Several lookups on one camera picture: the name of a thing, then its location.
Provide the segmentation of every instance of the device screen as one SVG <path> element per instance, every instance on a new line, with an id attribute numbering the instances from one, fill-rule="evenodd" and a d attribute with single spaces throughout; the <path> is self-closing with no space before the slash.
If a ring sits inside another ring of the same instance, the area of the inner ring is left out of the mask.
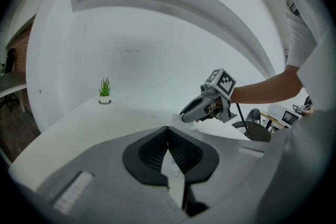
<path id="1" fill-rule="evenodd" d="M 298 116 L 286 111 L 284 116 L 282 117 L 282 120 L 286 123 L 288 123 L 289 125 L 293 125 L 293 123 L 295 121 L 297 121 L 299 119 Z"/>

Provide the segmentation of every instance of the brick wall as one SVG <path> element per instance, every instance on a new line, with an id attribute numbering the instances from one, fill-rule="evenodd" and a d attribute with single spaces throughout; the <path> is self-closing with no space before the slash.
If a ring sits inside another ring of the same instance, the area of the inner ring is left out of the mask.
<path id="1" fill-rule="evenodd" d="M 8 50 L 16 49 L 16 59 L 13 65 L 13 71 L 20 71 L 26 73 L 26 59 L 27 59 L 27 47 L 29 41 L 30 31 L 32 30 L 32 24 L 24 29 L 8 46 Z M 27 89 L 22 90 L 24 106 L 27 111 L 31 112 Z"/>

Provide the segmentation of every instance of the wooden floor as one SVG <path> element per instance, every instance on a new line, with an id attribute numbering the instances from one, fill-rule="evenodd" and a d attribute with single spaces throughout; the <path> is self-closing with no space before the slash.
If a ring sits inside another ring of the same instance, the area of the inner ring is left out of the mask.
<path id="1" fill-rule="evenodd" d="M 40 135 L 40 131 L 29 110 L 23 113 L 16 102 L 10 103 L 9 106 L 12 112 L 9 112 L 6 105 L 0 109 L 0 148 L 13 162 Z"/>

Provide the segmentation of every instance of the small white pot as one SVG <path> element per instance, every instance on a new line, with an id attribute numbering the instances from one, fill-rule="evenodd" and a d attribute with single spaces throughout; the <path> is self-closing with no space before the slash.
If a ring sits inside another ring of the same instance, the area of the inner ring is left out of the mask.
<path id="1" fill-rule="evenodd" d="M 100 96 L 99 101 L 101 104 L 108 104 L 110 102 L 109 96 Z"/>

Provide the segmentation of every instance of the white desk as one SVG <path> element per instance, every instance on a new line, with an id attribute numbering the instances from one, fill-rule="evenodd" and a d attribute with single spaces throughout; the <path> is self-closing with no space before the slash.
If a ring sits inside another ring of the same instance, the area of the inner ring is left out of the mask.
<path id="1" fill-rule="evenodd" d="M 23 72 L 10 72 L 5 73 L 3 77 L 0 76 L 0 98 L 13 92 L 18 92 L 18 97 L 23 113 L 25 113 L 26 110 L 23 104 L 22 90 L 26 88 L 26 74 Z"/>
<path id="2" fill-rule="evenodd" d="M 37 137 L 13 162 L 10 175 L 36 190 L 54 171 L 89 147 L 113 138 L 159 126 L 172 125 L 172 115 L 157 103 L 111 97 L 102 105 L 98 97 L 77 107 Z M 195 123 L 199 131 L 229 138 L 247 138 L 229 123 Z"/>
<path id="3" fill-rule="evenodd" d="M 278 124 L 279 126 L 281 126 L 282 128 L 285 128 L 286 126 L 284 126 L 282 123 L 278 122 L 276 119 L 273 119 L 272 117 L 270 117 L 267 113 L 267 111 L 265 110 L 261 110 L 260 115 L 267 118 L 268 119 L 268 123 L 266 126 L 266 129 L 268 129 L 271 126 L 271 123 L 274 122 L 276 124 Z"/>

